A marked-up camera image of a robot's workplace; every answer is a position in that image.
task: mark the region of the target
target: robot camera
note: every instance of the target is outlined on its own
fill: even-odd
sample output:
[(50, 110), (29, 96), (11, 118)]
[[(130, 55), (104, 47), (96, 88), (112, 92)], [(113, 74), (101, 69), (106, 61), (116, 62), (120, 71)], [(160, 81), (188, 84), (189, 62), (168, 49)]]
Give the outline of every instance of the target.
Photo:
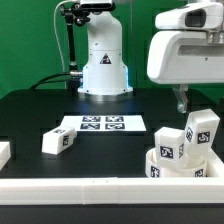
[(80, 6), (88, 10), (110, 11), (114, 7), (114, 3), (112, 0), (80, 0)]

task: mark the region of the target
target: black cable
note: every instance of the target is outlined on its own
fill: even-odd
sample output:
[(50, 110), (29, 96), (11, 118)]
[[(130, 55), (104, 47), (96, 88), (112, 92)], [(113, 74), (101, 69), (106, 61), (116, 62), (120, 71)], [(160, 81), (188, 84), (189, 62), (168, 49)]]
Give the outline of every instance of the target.
[(39, 82), (37, 82), (36, 84), (32, 85), (32, 86), (30, 87), (30, 89), (31, 89), (31, 90), (34, 90), (34, 89), (36, 89), (37, 86), (39, 86), (39, 85), (41, 85), (41, 84), (43, 84), (43, 83), (48, 83), (48, 82), (45, 82), (45, 81), (47, 81), (47, 80), (49, 80), (49, 79), (53, 79), (53, 78), (57, 78), (57, 77), (61, 77), (61, 76), (67, 76), (67, 75), (70, 75), (70, 73), (68, 73), (68, 72), (64, 72), (64, 73), (58, 73), (58, 74), (50, 75), (50, 76), (48, 76), (48, 77), (45, 77), (45, 78), (41, 79), (41, 80), (40, 80)]
[(38, 83), (36, 83), (35, 85), (33, 85), (33, 86), (30, 88), (30, 90), (34, 90), (34, 89), (36, 89), (39, 85), (42, 85), (42, 84), (55, 83), (55, 82), (65, 82), (65, 80), (54, 80), (54, 81), (38, 82)]

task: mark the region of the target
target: black sticker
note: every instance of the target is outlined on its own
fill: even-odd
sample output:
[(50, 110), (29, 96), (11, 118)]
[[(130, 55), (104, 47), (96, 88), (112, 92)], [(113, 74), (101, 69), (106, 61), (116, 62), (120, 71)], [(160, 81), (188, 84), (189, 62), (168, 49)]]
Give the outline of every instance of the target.
[(69, 136), (64, 136), (63, 138), (63, 146), (68, 145)]
[(184, 144), (179, 147), (179, 158), (184, 155)]
[(95, 123), (82, 123), (80, 129), (82, 130), (99, 130), (100, 124)]
[(82, 122), (100, 122), (101, 117), (99, 116), (85, 116), (82, 118)]
[(102, 58), (102, 60), (100, 61), (100, 64), (111, 64), (110, 58), (108, 56), (108, 54), (105, 54)]
[(203, 177), (203, 169), (200, 169), (195, 172), (195, 177)]
[(210, 132), (198, 133), (198, 144), (210, 142)]
[(151, 177), (160, 177), (160, 170), (154, 166), (151, 166)]
[(163, 158), (173, 159), (174, 158), (173, 148), (166, 147), (166, 146), (160, 146), (160, 155)]
[(65, 130), (57, 129), (57, 130), (55, 130), (53, 133), (62, 134), (62, 133), (64, 133), (64, 132), (65, 132)]
[(106, 117), (106, 122), (124, 122), (124, 117), (122, 117), (122, 116), (108, 116), (108, 117)]
[(186, 138), (189, 142), (191, 142), (192, 137), (193, 137), (193, 131), (188, 127), (187, 133), (186, 133)]
[(125, 126), (123, 123), (108, 123), (105, 125), (106, 130), (124, 130)]

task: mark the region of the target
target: cube with marker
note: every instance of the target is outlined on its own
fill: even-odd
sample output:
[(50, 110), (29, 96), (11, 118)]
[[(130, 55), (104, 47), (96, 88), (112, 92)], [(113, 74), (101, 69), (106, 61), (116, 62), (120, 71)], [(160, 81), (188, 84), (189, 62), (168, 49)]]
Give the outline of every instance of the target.
[(211, 110), (191, 112), (185, 127), (185, 150), (188, 157), (206, 155), (218, 128), (220, 118)]
[(178, 170), (184, 162), (184, 130), (163, 127), (155, 133), (159, 167)]
[(59, 126), (43, 135), (42, 152), (57, 155), (71, 146), (76, 136), (74, 128)]

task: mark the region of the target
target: white block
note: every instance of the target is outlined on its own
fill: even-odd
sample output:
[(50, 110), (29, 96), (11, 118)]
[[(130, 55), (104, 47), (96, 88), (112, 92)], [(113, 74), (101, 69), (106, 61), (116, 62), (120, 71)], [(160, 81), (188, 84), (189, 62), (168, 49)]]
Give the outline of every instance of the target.
[(83, 204), (82, 179), (1, 179), (0, 204)]
[(59, 126), (43, 135), (42, 152), (57, 155), (71, 146), (76, 136), (74, 128)]
[(9, 142), (0, 142), (0, 170), (5, 166), (11, 157)]
[(117, 204), (118, 178), (89, 178), (83, 181), (83, 204)]
[(178, 170), (184, 162), (184, 130), (163, 127), (155, 133), (159, 167)]
[(222, 178), (120, 178), (120, 204), (222, 203)]
[(205, 155), (211, 146), (220, 118), (211, 110), (191, 112), (185, 127), (185, 152), (188, 156)]

